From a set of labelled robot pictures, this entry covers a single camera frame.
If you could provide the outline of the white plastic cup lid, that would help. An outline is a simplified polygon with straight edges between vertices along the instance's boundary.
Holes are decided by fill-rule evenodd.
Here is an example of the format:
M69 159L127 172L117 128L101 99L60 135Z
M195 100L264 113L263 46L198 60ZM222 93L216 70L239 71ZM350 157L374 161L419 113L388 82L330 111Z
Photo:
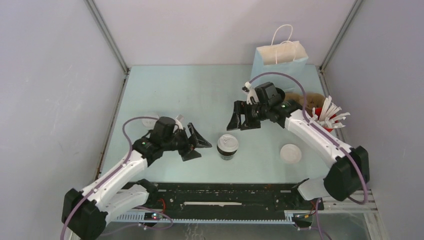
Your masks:
M231 134L223 134L217 141L217 147L223 152L235 152L239 148L239 141Z

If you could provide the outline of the black paper coffee cup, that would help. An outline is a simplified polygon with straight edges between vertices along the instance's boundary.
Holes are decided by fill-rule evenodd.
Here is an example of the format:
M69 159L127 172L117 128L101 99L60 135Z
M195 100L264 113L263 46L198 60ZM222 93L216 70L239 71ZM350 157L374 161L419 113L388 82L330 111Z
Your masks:
M231 134L223 134L217 141L217 151L225 161L231 160L238 149L239 141Z

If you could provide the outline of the light blue paper bag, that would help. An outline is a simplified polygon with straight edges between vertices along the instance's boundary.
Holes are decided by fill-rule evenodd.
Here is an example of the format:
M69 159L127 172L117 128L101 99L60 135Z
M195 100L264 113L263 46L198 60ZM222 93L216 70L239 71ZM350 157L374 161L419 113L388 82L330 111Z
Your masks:
M277 32L284 27L290 28L290 34L281 42L275 41ZM275 30L271 44L255 49L251 79L268 72L282 73L293 78L302 73L309 56L300 41L291 40L292 34L293 26L283 24Z

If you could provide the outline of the red cup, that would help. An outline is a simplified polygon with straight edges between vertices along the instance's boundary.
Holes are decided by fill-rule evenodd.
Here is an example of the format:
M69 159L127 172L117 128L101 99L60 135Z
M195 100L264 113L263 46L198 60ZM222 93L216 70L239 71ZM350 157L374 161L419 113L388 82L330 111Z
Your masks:
M336 115L334 114L331 117L324 117L321 118L322 108L321 107L314 107L312 109L312 120L317 122L321 127L323 127L325 130L327 130L329 133L333 131L335 128L335 124L339 123L338 120L333 120Z

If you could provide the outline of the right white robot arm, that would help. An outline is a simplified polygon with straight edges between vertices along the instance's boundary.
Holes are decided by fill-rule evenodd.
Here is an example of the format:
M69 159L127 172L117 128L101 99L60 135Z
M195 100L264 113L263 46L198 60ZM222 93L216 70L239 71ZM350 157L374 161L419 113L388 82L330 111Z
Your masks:
M295 208L304 209L311 200L328 196L344 201L366 187L370 178L369 157L362 146L353 148L335 138L313 121L295 100L284 100L284 91L271 82L255 88L246 82L242 90L247 99L234 102L228 131L259 129L262 121L269 120L298 136L329 167L326 176L308 178L295 186L290 196Z

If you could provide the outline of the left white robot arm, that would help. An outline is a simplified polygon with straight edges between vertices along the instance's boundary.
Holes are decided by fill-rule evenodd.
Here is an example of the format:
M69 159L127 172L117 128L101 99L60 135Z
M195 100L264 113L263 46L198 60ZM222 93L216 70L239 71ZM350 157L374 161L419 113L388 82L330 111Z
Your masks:
M164 152L176 151L183 161L189 161L202 156L197 148L211 147L191 122L184 128L175 118L156 118L153 129L129 142L127 154L107 173L82 190L72 188L65 194L60 239L65 238L66 230L71 230L82 240L95 240L112 220L128 210L153 208L158 202L154 183L142 179L129 189L123 187Z

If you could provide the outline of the white plastic lid on table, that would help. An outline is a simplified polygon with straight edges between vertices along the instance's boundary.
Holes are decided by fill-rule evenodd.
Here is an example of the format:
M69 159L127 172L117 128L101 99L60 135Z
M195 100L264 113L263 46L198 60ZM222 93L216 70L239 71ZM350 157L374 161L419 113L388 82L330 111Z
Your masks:
M285 144L279 152L280 158L288 164L296 164L302 159L302 151L292 143Z

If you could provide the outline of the brown cardboard cup carrier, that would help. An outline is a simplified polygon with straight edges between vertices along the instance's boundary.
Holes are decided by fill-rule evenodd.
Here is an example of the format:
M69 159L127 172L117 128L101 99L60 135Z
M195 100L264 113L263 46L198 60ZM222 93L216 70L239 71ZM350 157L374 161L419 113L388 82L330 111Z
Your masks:
M312 116L313 108L322 108L325 96L319 93L307 92L306 95L306 112ZM295 92L288 92L285 94L284 101L294 100L301 106L304 104L304 96Z

